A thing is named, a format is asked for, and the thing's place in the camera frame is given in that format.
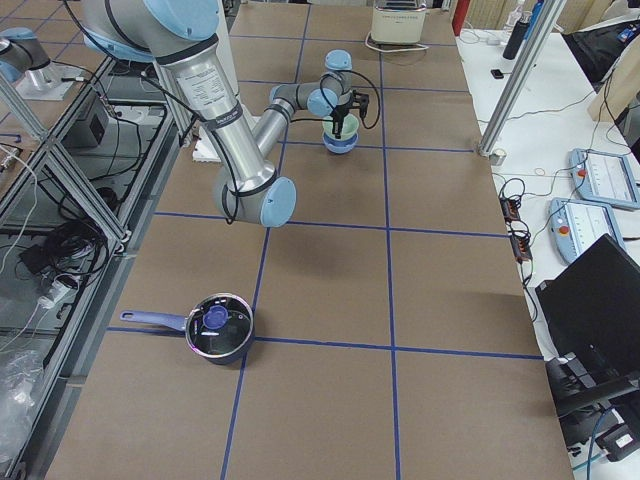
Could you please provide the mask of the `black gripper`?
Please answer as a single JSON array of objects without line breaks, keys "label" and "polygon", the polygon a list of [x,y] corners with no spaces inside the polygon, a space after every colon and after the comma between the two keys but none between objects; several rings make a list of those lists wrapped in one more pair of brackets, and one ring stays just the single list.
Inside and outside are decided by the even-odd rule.
[{"label": "black gripper", "polygon": [[359,118],[364,120],[368,113],[369,103],[369,95],[358,92],[357,90],[350,90],[340,96],[337,106],[334,107],[330,113],[332,118],[332,134],[335,134],[337,139],[342,138],[344,117],[351,111],[355,111]]}]

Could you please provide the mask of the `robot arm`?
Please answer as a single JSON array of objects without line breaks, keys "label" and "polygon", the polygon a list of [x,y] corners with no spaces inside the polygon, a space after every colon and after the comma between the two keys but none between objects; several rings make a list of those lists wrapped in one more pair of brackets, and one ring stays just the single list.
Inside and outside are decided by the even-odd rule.
[{"label": "robot arm", "polygon": [[318,81],[274,88],[270,105],[250,124],[217,55],[224,23],[218,2],[88,1],[82,12],[78,27],[89,46],[114,59],[153,62],[177,83],[175,100],[201,122],[221,159],[214,199],[229,223],[273,228],[291,218],[296,187],[266,157],[296,112],[330,121],[330,136],[346,150],[356,142],[344,121],[354,108],[365,114],[369,97],[354,90],[344,50],[327,54]]}]

